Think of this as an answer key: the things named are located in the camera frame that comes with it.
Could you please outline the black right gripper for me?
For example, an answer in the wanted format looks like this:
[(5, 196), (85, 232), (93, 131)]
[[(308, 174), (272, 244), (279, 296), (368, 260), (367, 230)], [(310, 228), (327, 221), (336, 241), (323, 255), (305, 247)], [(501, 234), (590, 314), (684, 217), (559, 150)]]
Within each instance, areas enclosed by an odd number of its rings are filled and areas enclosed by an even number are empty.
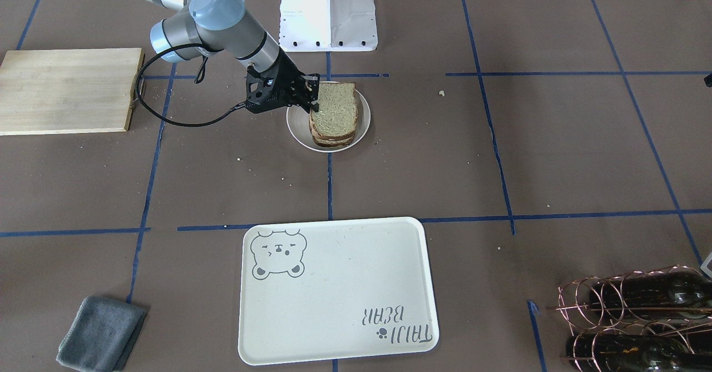
[(279, 68), (279, 77), (283, 79), (288, 107), (308, 107), (307, 112), (318, 112), (320, 74), (303, 73), (287, 55), (279, 55), (274, 66)]

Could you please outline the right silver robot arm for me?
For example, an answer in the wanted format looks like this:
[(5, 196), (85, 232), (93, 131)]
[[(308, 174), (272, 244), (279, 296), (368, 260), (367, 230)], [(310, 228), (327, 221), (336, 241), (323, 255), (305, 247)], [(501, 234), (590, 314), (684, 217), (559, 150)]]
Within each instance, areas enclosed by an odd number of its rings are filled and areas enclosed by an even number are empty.
[(305, 74), (248, 11), (246, 0), (145, 0), (175, 15), (155, 24), (153, 48), (178, 63), (226, 51), (247, 70), (245, 105), (251, 113), (297, 106), (318, 111), (320, 76)]

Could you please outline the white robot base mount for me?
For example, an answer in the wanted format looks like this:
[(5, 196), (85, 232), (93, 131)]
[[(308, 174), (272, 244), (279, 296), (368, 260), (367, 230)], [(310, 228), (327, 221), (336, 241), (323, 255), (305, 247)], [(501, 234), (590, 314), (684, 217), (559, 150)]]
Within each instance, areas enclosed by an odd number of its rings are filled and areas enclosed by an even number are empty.
[(374, 0), (280, 0), (278, 43), (284, 51), (374, 51)]

